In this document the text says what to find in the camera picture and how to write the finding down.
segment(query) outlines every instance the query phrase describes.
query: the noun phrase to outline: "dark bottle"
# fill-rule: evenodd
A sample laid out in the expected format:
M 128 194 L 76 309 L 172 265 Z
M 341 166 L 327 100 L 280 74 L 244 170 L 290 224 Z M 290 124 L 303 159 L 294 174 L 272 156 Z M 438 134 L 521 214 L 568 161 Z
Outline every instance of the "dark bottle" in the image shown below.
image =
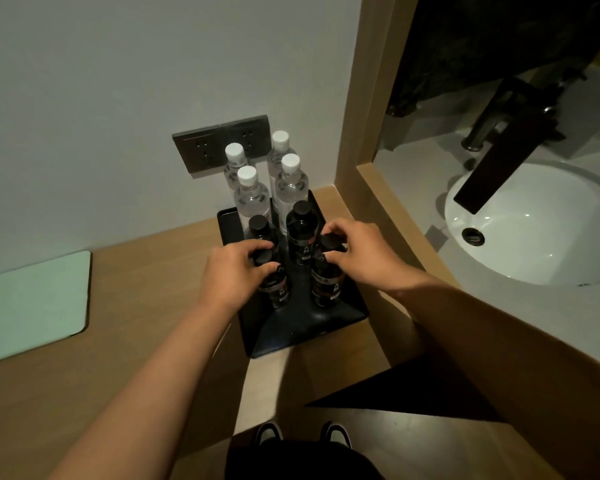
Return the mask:
M 310 264 L 318 216 L 305 200 L 299 200 L 287 215 L 287 242 L 289 257 L 297 264 Z
M 278 229 L 272 228 L 266 217 L 254 216 L 249 219 L 249 229 L 247 229 L 245 239 L 262 239 L 273 242 L 273 260 L 278 261 L 278 245 L 280 243 Z
M 340 296 L 344 272 L 335 264 L 327 262 L 324 253 L 345 252 L 342 236 L 329 233 L 320 236 L 311 262 L 311 300 L 318 306 L 334 306 Z
M 274 260 L 273 252 L 270 249 L 255 251 L 252 258 L 256 266 L 262 266 Z M 278 266 L 277 270 L 264 278 L 258 289 L 269 297 L 274 308 L 286 305 L 289 301 L 290 293 L 287 272 L 284 266 Z

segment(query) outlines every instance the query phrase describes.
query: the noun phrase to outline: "black and white shoe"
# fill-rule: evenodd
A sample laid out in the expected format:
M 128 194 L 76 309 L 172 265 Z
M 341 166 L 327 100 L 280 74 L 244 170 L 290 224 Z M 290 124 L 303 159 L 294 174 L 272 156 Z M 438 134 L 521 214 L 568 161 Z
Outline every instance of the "black and white shoe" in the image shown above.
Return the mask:
M 253 439 L 253 444 L 259 446 L 266 441 L 282 441 L 282 431 L 273 420 L 260 425 Z
M 344 426 L 331 421 L 327 421 L 322 426 L 320 431 L 320 441 L 327 441 L 330 443 L 340 443 L 347 448 L 351 448 L 351 441 L 349 434 Z

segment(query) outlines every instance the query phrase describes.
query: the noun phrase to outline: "faucet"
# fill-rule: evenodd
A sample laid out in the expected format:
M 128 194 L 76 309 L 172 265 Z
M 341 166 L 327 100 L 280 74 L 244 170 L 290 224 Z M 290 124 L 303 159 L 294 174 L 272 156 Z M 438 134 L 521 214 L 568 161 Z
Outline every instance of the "faucet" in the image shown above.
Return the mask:
M 538 145 L 565 138 L 555 129 L 556 106 L 560 95 L 577 78 L 586 79 L 582 72 L 570 68 L 544 89 L 516 77 L 502 80 L 471 133 L 462 140 L 462 147 L 479 152 L 499 122 L 507 121 L 508 125 L 458 190 L 456 203 L 472 214 L 478 213 Z

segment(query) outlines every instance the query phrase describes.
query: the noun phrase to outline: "white sink basin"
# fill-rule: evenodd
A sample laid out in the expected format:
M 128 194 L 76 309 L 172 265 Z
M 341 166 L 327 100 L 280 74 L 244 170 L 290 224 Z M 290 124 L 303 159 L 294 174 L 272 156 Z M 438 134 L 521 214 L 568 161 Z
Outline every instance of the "white sink basin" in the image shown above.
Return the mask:
M 523 163 L 471 215 L 453 200 L 468 177 L 449 191 L 445 218 L 451 235 L 474 259 L 537 285 L 600 282 L 600 182 L 581 171 Z

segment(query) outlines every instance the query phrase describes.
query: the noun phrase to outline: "light green board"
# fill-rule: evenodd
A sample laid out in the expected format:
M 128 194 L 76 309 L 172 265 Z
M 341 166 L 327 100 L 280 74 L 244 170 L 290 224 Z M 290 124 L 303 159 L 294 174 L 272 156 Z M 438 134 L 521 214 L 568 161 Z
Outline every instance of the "light green board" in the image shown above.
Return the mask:
M 84 329 L 90 266 L 81 251 L 0 274 L 0 359 Z

